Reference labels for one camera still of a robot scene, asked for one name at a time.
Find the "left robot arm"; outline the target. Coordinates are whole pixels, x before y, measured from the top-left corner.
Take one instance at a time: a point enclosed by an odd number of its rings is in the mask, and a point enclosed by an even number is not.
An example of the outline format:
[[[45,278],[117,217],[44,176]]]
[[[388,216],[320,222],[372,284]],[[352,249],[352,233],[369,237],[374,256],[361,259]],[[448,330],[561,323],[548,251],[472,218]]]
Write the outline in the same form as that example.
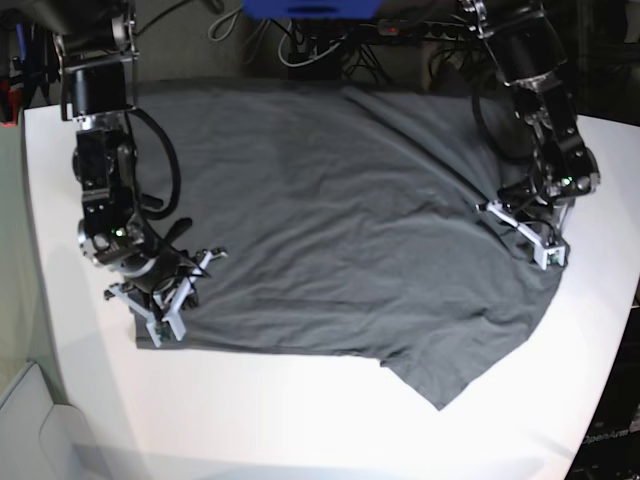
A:
[[[601,181],[560,76],[566,63],[561,41],[540,1],[459,5],[469,30],[494,62],[497,77],[512,93],[516,117],[531,130],[527,178],[500,190],[499,201],[516,221],[544,228],[545,246],[557,244],[570,204],[594,193]]]

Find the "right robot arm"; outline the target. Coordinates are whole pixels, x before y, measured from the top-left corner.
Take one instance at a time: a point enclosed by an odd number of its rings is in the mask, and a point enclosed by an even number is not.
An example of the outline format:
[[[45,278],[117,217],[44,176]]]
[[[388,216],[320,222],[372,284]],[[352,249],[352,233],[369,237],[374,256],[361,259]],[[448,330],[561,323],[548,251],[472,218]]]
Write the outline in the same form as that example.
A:
[[[133,2],[4,1],[1,12],[13,16],[26,54],[13,62],[17,75],[1,78],[2,120],[11,113],[13,91],[60,84],[61,118],[80,125],[72,166],[81,186],[82,253],[122,276],[107,296],[123,298],[152,326],[179,319],[196,305],[194,283],[208,275],[212,254],[175,248],[193,225],[189,217],[177,219],[164,235],[151,225],[177,210],[182,178],[169,136],[137,105]],[[132,118],[160,140],[171,180],[167,201],[141,189]]]

